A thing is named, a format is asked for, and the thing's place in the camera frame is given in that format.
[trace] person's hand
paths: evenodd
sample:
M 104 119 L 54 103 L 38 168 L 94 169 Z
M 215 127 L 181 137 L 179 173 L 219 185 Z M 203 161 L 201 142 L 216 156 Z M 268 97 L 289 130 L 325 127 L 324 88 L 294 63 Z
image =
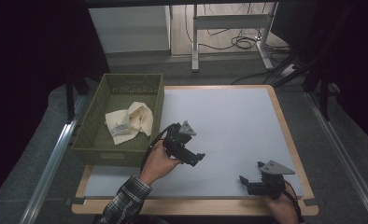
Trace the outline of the person's hand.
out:
M 140 179 L 149 186 L 157 179 L 169 174 L 177 165 L 181 164 L 180 160 L 170 159 L 166 155 L 163 148 L 163 140 L 158 141 L 149 153 Z
M 286 192 L 288 192 L 293 198 L 295 198 L 294 191 L 287 183 Z M 275 200 L 269 197 L 265 198 L 264 200 L 278 223 L 298 224 L 298 217 L 297 213 L 295 212 L 294 205 L 286 195 L 280 194 L 279 198 Z

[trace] sleeve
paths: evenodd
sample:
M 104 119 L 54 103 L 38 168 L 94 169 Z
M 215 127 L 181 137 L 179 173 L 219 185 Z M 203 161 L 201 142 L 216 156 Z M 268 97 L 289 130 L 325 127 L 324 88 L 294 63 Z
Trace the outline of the sleeve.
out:
M 144 200 L 152 188 L 133 175 L 117 192 L 114 199 L 106 206 L 97 224 L 131 223 L 140 212 Z

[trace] white cloth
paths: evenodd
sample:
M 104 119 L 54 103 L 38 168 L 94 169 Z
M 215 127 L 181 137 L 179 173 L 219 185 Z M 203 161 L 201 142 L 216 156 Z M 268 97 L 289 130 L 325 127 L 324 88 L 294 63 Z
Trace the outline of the white cloth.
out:
M 135 138 L 139 132 L 150 136 L 153 121 L 152 111 L 146 104 L 141 102 L 133 102 L 127 110 L 118 110 L 106 114 L 106 125 L 110 132 L 119 125 L 130 127 L 129 132 L 111 134 L 115 145 Z

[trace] black curtain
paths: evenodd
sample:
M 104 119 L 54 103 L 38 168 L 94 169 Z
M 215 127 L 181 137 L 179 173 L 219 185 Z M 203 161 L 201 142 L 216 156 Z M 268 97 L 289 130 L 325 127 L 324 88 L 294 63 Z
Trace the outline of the black curtain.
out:
M 108 73 L 81 1 L 0 1 L 0 187 L 67 76 Z
M 368 134 L 368 0 L 318 1 L 308 37 L 312 45 L 300 56 L 307 62 L 317 55 L 347 3 L 354 4 L 353 11 L 318 68 L 329 71 L 330 81 L 340 89 L 337 102 Z

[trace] basket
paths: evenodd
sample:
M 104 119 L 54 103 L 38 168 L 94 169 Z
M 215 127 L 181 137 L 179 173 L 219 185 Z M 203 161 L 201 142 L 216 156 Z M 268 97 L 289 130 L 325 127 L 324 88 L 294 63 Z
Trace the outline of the basket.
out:
M 87 165 L 139 167 L 150 143 L 159 134 L 163 109 L 163 75 L 105 74 L 78 130 L 72 150 Z M 115 145 L 106 126 L 106 113 L 145 103 L 153 114 L 150 136 Z

